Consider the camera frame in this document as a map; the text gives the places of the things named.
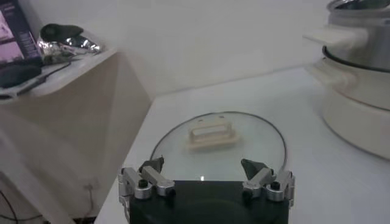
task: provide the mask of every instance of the screw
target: screw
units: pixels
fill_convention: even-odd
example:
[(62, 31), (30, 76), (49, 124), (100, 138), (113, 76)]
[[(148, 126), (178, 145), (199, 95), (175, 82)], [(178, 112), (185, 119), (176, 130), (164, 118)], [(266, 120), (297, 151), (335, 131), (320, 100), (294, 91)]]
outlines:
[(141, 180), (139, 180), (139, 182), (138, 182), (138, 187), (139, 187), (139, 188), (145, 188), (145, 187), (147, 187), (147, 185), (148, 185), (147, 180), (141, 179)]
[(275, 190), (275, 191), (279, 191), (280, 190), (280, 183), (276, 182), (276, 181), (272, 182), (271, 183), (271, 189)]

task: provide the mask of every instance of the pot lid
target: pot lid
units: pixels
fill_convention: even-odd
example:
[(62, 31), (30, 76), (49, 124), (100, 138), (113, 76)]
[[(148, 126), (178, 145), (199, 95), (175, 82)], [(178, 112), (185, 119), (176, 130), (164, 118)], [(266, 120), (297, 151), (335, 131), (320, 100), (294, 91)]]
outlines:
[(390, 0), (336, 0), (329, 3), (330, 10), (372, 10), (384, 9), (390, 5)]
[(202, 181), (247, 180), (242, 159), (276, 172), (287, 159), (285, 140), (272, 123), (232, 111), (204, 114), (176, 126), (156, 145), (151, 159), (161, 156), (165, 178)]
[(354, 18), (389, 18), (390, 0), (334, 0), (327, 6), (338, 16)]

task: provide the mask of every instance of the metal bracket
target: metal bracket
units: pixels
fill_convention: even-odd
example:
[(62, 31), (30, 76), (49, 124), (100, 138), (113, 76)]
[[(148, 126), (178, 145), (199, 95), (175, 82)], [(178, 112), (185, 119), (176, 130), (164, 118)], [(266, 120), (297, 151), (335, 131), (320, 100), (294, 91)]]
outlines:
[(152, 195), (152, 185), (141, 178), (133, 168), (123, 168), (119, 179), (119, 196), (134, 195), (135, 198), (144, 200)]
[(156, 187), (157, 194), (162, 197), (175, 196), (175, 182), (167, 180), (161, 174), (159, 174), (153, 167), (145, 166), (142, 168), (141, 176), (148, 180)]
[(261, 188), (274, 180), (272, 170), (262, 168), (252, 179), (243, 182), (243, 197), (245, 200), (260, 197)]
[(271, 184), (267, 184), (267, 198), (270, 201), (289, 200), (289, 207), (294, 205), (295, 176), (291, 171), (280, 171)]

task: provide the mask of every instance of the white wall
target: white wall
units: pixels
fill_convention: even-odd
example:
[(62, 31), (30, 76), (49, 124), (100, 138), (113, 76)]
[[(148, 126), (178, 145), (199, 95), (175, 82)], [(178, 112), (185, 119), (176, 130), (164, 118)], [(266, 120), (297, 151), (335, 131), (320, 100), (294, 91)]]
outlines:
[(312, 60), (305, 29), (327, 0), (20, 0), (32, 26), (78, 24), (127, 55), (148, 95), (240, 79)]

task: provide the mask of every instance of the glass surface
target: glass surface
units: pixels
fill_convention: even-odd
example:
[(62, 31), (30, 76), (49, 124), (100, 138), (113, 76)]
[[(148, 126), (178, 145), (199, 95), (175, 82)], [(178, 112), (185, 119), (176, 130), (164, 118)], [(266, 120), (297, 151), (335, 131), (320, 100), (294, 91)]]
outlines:
[[(197, 135), (215, 137), (213, 133), (224, 129), (221, 121), (231, 123), (236, 138), (230, 138), (228, 144), (191, 148), (191, 128), (217, 123), (215, 127), (194, 130)], [(266, 120), (246, 113), (223, 112), (198, 116), (178, 125), (157, 144), (151, 159), (164, 157), (161, 174), (171, 180), (244, 181), (247, 179), (241, 167), (243, 158), (278, 171), (284, 168), (285, 150), (281, 134)]]

